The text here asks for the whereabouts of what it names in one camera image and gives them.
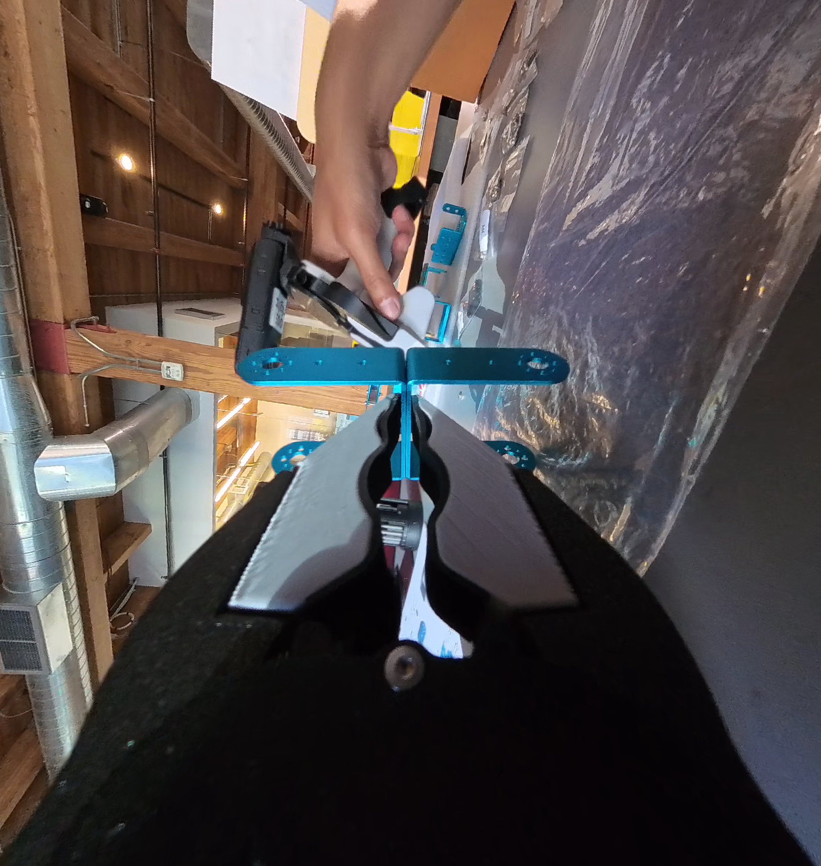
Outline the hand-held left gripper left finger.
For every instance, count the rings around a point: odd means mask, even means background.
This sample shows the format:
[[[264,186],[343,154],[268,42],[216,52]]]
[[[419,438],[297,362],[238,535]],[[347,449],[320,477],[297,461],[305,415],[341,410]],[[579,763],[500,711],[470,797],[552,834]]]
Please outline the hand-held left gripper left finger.
[[[232,591],[235,612],[291,614],[351,579],[388,575],[377,506],[393,482],[391,395],[297,468]]]

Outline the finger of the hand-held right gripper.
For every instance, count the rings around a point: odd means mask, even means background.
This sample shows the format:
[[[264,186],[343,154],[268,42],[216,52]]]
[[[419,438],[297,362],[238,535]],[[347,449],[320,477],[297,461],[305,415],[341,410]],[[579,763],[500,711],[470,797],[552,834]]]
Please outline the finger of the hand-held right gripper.
[[[410,289],[403,297],[398,317],[399,332],[388,342],[424,342],[424,335],[436,296],[427,287]]]
[[[384,318],[345,285],[332,285],[332,306],[353,326],[365,328],[386,341],[391,341],[400,330],[395,321]]]

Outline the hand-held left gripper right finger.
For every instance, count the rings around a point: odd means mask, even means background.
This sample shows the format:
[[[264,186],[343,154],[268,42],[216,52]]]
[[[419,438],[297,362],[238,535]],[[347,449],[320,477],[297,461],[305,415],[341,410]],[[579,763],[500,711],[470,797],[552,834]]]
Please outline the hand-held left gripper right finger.
[[[439,617],[578,603],[510,464],[423,399],[413,408],[420,483],[433,504],[425,582]]]

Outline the blue metal bracket assembly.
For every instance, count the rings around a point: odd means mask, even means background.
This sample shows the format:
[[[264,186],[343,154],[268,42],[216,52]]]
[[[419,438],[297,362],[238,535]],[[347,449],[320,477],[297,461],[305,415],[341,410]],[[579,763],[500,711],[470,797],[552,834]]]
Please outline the blue metal bracket assembly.
[[[559,384],[570,371],[554,352],[532,348],[266,348],[235,357],[254,386],[388,385],[401,396],[401,433],[393,479],[419,479],[411,440],[411,400],[422,384]]]

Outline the person's right forearm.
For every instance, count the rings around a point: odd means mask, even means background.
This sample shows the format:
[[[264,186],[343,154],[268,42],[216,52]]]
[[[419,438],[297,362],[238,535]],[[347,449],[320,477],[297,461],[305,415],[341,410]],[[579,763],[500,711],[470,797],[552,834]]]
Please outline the person's right forearm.
[[[396,104],[458,1],[339,1],[315,97],[318,154],[360,157],[388,142]]]

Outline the person's right hand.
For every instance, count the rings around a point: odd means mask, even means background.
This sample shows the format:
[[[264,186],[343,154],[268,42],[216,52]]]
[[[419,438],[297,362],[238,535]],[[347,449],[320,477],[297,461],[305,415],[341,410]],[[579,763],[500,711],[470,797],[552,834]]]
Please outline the person's right hand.
[[[395,280],[405,264],[415,222],[403,205],[392,212],[391,260],[384,264],[378,234],[385,217],[381,195],[390,189],[397,163],[389,146],[372,145],[360,128],[340,124],[318,135],[314,183],[312,254],[318,265],[339,274],[353,262],[372,299],[387,319],[401,314]]]

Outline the wooden ceiling beam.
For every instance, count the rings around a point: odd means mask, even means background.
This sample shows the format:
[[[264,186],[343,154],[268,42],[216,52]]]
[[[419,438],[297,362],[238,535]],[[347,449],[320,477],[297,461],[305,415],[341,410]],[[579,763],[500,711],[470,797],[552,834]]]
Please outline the wooden ceiling beam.
[[[359,416],[366,409],[364,385],[256,387],[235,373],[234,351],[139,332],[86,325],[28,322],[39,369],[91,374],[194,392],[250,397],[255,401]]]

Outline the white cabinet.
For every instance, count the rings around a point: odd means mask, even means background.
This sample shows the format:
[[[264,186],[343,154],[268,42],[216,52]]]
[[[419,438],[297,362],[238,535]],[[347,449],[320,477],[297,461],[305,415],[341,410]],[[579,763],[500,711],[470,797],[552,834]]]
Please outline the white cabinet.
[[[242,302],[233,297],[166,301],[163,335],[179,341],[218,347],[219,340],[240,328]],[[179,567],[214,531],[217,477],[217,413],[219,394],[189,392],[198,418],[171,440],[169,462],[171,536],[174,562]],[[158,563],[166,564],[166,510],[163,465],[156,461],[123,492],[125,506],[133,506],[158,530]]]

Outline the yellow bin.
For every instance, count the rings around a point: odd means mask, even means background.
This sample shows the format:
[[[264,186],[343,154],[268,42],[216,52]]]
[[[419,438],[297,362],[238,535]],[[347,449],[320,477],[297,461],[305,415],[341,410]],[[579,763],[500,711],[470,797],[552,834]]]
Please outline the yellow bin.
[[[429,96],[418,89],[406,91],[396,104],[389,125],[390,147],[396,159],[393,188],[406,185],[416,175],[422,146]]]

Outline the white hanging panel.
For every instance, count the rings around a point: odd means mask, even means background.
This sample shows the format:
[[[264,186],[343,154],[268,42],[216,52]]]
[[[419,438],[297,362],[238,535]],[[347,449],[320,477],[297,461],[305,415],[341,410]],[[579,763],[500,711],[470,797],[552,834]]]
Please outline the white hanging panel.
[[[294,120],[315,141],[315,95],[334,1],[216,1],[214,81]]]

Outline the wooden partition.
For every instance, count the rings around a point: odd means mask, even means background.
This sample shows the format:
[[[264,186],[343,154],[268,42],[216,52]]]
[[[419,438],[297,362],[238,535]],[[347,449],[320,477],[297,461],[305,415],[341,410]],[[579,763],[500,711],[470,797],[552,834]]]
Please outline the wooden partition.
[[[411,87],[475,103],[514,1],[462,1],[416,71]]]

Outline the large clear plastic bag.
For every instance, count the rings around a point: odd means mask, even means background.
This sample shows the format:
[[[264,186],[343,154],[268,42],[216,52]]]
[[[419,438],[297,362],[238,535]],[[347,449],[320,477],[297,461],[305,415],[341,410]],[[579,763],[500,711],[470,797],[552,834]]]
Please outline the large clear plastic bag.
[[[821,2],[551,2],[521,181],[491,247],[503,347],[480,438],[639,573],[662,548],[821,233]]]

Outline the grey vent grille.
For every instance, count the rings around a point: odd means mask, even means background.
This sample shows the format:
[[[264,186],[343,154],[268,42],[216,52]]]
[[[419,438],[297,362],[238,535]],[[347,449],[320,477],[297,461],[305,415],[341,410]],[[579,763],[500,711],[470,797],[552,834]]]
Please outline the grey vent grille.
[[[43,621],[49,592],[0,600],[0,673],[49,675],[58,667]]]

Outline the perforated blue metal bracket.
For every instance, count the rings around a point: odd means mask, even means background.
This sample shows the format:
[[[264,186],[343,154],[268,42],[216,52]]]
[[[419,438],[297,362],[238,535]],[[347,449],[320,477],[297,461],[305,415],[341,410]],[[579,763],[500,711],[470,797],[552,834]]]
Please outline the perforated blue metal bracket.
[[[453,203],[445,203],[442,206],[442,213],[446,216],[456,217],[457,222],[454,226],[440,227],[434,244],[430,246],[429,265],[436,266],[436,269],[438,266],[444,268],[453,264],[463,238],[468,216],[464,207]]]

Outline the silver ventilation duct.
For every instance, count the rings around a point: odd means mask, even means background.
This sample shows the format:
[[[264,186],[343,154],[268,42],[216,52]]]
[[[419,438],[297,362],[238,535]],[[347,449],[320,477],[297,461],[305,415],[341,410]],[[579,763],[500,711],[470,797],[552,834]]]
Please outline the silver ventilation duct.
[[[58,438],[35,378],[22,281],[0,160],[0,600],[49,592],[43,621],[58,667],[25,676],[48,777],[55,781],[92,704],[69,526],[61,501],[40,495],[36,465],[46,449],[95,437]]]

